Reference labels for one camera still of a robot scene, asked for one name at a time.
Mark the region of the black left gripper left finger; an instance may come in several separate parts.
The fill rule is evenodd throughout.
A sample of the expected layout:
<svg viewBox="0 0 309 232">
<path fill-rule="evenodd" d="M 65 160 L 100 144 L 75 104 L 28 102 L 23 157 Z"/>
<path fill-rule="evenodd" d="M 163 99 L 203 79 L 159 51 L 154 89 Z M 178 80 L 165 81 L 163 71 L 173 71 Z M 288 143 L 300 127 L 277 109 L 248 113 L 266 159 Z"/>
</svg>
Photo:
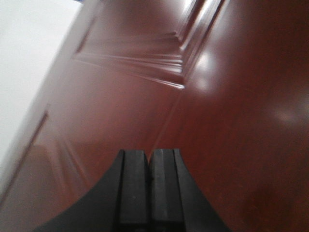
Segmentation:
<svg viewBox="0 0 309 232">
<path fill-rule="evenodd" d="M 142 150 L 120 150 L 102 178 L 36 232 L 147 232 L 148 163 Z"/>
</svg>

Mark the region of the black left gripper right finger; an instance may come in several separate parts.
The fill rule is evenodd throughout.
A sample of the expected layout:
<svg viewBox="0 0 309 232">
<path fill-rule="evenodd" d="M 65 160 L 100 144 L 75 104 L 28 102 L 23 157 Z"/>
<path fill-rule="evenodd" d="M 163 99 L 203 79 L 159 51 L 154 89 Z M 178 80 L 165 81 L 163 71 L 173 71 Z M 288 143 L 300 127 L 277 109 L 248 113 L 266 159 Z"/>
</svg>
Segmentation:
<svg viewBox="0 0 309 232">
<path fill-rule="evenodd" d="M 151 231 L 228 232 L 188 171 L 179 149 L 154 150 Z"/>
</svg>

